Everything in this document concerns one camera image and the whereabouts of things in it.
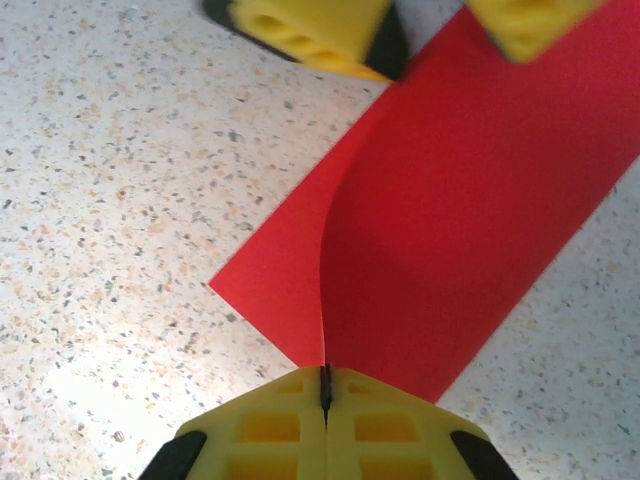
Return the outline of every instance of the black tip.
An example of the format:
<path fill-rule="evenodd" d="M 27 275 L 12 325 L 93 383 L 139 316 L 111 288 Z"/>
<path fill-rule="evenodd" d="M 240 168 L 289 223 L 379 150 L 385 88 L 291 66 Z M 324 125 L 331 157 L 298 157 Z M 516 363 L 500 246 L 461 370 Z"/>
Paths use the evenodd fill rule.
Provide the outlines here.
<path fill-rule="evenodd" d="M 206 441 L 193 431 L 165 443 L 138 480 L 186 480 Z"/>
<path fill-rule="evenodd" d="M 364 60 L 372 70 L 391 80 L 400 80 L 411 52 L 395 3 L 387 10 Z"/>
<path fill-rule="evenodd" d="M 235 30 L 227 8 L 232 0 L 202 0 L 201 12 L 212 22 L 229 30 Z"/>
<path fill-rule="evenodd" d="M 476 480 L 518 480 L 496 447 L 484 438 L 456 431 L 451 440 Z"/>
<path fill-rule="evenodd" d="M 329 420 L 329 409 L 333 402 L 333 388 L 331 385 L 331 365 L 328 363 L 320 367 L 320 405 L 324 411 L 324 424 Z"/>

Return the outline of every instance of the floor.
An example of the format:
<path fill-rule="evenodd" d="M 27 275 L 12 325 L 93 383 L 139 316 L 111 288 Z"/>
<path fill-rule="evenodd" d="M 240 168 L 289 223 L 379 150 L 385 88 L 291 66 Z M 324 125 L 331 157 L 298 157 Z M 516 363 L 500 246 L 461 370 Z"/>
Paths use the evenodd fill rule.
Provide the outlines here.
<path fill-rule="evenodd" d="M 415 48 L 459 7 L 401 4 Z M 137 478 L 293 368 L 206 282 L 382 86 L 192 1 L 0 8 L 0 480 Z M 638 478 L 639 185 L 636 162 L 440 402 L 523 480 Z"/>

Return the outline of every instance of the rectangular hole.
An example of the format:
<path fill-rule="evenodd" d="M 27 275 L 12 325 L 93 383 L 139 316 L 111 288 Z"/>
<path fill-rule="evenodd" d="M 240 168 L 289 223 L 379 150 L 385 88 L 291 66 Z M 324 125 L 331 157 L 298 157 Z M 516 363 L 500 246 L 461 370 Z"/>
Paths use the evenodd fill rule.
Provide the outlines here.
<path fill-rule="evenodd" d="M 236 432 L 240 443 L 291 443 L 300 441 L 300 419 L 293 413 L 252 412 Z"/>
<path fill-rule="evenodd" d="M 311 40 L 309 37 L 305 37 L 304 35 L 296 35 L 294 37 L 288 38 L 287 43 L 298 50 L 308 50 L 310 48 L 314 48 L 316 43 Z"/>
<path fill-rule="evenodd" d="M 371 393 L 371 390 L 357 383 L 350 383 L 348 390 L 349 390 L 349 393 L 360 393 L 360 394 Z"/>
<path fill-rule="evenodd" d="M 327 70 L 337 70 L 349 65 L 349 62 L 342 56 L 330 50 L 320 50 L 319 52 L 312 53 L 306 57 L 306 60 L 310 65 Z"/>
<path fill-rule="evenodd" d="M 298 459 L 283 455 L 231 458 L 225 480 L 296 480 Z"/>
<path fill-rule="evenodd" d="M 293 382 L 288 385 L 283 385 L 278 388 L 278 393 L 300 393 L 304 390 L 304 384 L 302 380 Z"/>
<path fill-rule="evenodd" d="M 412 421 L 401 413 L 368 413 L 354 421 L 357 442 L 404 443 L 419 441 Z"/>
<path fill-rule="evenodd" d="M 267 35 L 278 35 L 287 31 L 284 23 L 270 15 L 256 15 L 253 25 L 256 30 Z"/>
<path fill-rule="evenodd" d="M 431 463 L 421 458 L 361 458 L 361 480 L 437 480 Z"/>
<path fill-rule="evenodd" d="M 558 8 L 557 0 L 510 0 L 504 3 L 504 10 L 509 15 L 526 17 L 527 15 L 544 15 Z"/>

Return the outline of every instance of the red cardboard sheet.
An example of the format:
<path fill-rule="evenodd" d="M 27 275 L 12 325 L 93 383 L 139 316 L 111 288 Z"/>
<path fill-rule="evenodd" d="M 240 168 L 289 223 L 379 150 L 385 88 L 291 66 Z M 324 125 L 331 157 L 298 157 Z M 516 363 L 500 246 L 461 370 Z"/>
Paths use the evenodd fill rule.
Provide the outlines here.
<path fill-rule="evenodd" d="M 640 2 L 526 66 L 463 10 L 211 285 L 294 362 L 435 401 L 639 154 Z"/>

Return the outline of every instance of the terrazzo floor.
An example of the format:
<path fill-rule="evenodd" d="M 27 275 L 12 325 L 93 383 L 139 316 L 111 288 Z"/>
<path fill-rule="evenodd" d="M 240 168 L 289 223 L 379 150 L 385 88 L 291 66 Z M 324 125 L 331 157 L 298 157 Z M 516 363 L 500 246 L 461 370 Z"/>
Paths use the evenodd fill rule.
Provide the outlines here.
<path fill-rule="evenodd" d="M 401 5 L 416 48 L 459 7 Z M 190 1 L 0 11 L 0 480 L 137 478 L 293 368 L 206 282 L 382 86 Z M 639 187 L 636 162 L 440 402 L 523 480 L 640 478 Z"/>

